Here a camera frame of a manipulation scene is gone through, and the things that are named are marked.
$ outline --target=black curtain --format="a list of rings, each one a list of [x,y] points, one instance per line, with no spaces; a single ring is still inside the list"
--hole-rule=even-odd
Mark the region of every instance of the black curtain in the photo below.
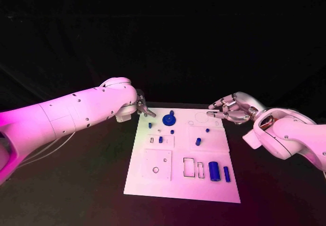
[[[147,101],[210,104],[242,91],[324,115],[324,5],[220,9],[91,1],[0,5],[0,110],[127,77]]]

